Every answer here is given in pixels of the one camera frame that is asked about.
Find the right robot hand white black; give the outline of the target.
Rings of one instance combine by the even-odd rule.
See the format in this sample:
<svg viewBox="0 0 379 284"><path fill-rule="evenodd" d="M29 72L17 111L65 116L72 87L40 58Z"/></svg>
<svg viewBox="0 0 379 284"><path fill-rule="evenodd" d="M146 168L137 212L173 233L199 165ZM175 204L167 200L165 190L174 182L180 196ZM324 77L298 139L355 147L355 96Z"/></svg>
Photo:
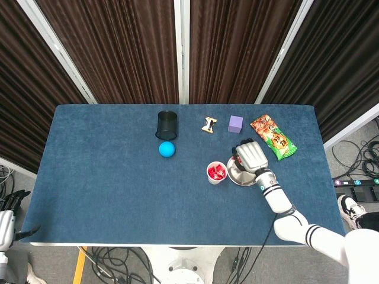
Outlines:
<svg viewBox="0 0 379 284"><path fill-rule="evenodd" d="M232 147L232 155L236 167L241 172L255 173L259 169L268 167L268 160L258 142L252 138L242 140Z"/></svg>

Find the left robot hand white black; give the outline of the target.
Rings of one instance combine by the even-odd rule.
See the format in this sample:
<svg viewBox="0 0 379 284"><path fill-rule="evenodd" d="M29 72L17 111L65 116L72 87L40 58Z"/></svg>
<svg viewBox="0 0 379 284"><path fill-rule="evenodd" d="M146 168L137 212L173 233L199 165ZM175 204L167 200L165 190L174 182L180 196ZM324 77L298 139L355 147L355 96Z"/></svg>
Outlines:
<svg viewBox="0 0 379 284"><path fill-rule="evenodd" d="M37 225L30 231L18 233L15 230L15 220L21 208L21 202L30 193L30 191L19 190L1 198L1 253L7 251L13 242L32 236L41 227Z"/></svg>

